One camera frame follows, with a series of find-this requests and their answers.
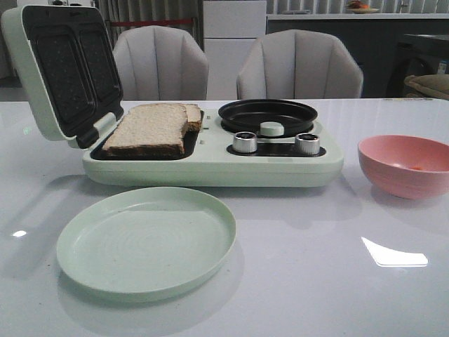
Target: bowl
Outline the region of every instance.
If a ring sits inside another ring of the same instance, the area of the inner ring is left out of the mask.
[[[358,144],[358,160],[368,180],[406,199],[449,192],[449,146],[402,135],[373,136]]]

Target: open lid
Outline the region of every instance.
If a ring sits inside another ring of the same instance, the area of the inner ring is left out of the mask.
[[[6,11],[1,25],[47,139],[87,148],[100,137],[98,125],[110,126],[121,118],[123,92],[96,8],[23,6]]]

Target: chair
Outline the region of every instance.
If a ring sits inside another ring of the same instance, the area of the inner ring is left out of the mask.
[[[329,34],[286,30],[257,39],[238,74],[239,99],[360,98],[363,73]]]
[[[209,64],[186,31],[147,26],[120,34],[114,59],[124,100],[205,100]]]

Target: floor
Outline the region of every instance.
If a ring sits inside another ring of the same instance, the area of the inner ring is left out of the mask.
[[[22,84],[17,77],[0,79],[0,102],[28,100]]]

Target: sandwich maker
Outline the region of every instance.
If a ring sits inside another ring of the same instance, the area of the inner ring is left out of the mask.
[[[102,144],[136,102],[121,102],[100,12],[28,5],[6,11],[1,26],[40,132],[83,149],[83,166],[94,181],[315,187],[342,170],[343,153],[316,120],[317,112],[286,100],[242,100],[203,109],[203,126],[187,133],[181,157],[107,156]]]

